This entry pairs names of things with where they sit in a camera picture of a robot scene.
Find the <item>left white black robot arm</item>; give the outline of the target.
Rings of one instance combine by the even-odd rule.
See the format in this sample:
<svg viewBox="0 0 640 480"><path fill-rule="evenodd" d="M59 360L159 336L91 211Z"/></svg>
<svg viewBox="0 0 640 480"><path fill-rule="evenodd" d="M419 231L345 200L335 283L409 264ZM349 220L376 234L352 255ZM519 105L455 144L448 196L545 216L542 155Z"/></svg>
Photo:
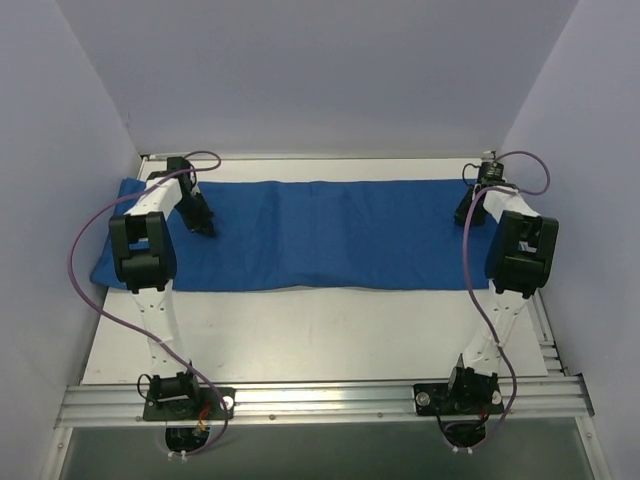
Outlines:
<svg viewBox="0 0 640 480"><path fill-rule="evenodd" d="M149 339L147 401L165 403L177 418L190 419L200 411L202 395L189 371L173 305L177 256L167 225L172 212L189 232L215 236L214 214L187 155L168 158L165 170L148 177L134 206L110 218L109 235L116 277L131 293Z"/></svg>

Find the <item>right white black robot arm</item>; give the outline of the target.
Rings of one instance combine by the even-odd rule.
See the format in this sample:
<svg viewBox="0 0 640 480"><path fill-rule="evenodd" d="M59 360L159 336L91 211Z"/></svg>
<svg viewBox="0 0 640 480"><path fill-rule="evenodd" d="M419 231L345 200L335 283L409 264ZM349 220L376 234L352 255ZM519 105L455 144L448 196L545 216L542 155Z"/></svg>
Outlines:
<svg viewBox="0 0 640 480"><path fill-rule="evenodd" d="M500 402L499 367L510 364L504 357L506 342L528 299L549 279L559 232L559 222L529 207L522 191L503 174L503 164L482 161L454 213L455 223L463 228L465 284L481 316L443 390L447 406L459 413ZM471 228L482 226L488 217L497 227L484 267L490 297L480 303L473 292L469 238Z"/></svg>

